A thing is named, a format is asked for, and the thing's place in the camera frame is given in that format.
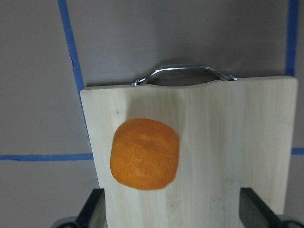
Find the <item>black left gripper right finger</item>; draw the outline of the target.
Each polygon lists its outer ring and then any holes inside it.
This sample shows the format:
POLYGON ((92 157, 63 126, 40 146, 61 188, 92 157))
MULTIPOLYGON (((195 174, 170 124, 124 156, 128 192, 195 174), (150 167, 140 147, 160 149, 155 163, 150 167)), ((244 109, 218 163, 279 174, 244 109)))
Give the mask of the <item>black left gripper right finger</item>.
POLYGON ((294 218, 275 214, 252 188, 239 191, 239 218, 245 228, 302 228, 294 218))

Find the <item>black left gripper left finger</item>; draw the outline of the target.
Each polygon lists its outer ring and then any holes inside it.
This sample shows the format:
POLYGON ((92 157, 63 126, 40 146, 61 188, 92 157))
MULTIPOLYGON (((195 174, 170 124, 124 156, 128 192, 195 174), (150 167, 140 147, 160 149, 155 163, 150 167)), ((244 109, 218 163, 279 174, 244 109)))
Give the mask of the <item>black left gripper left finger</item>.
POLYGON ((104 193, 104 189, 93 189, 78 216, 58 220, 52 228, 104 228, 104 193))

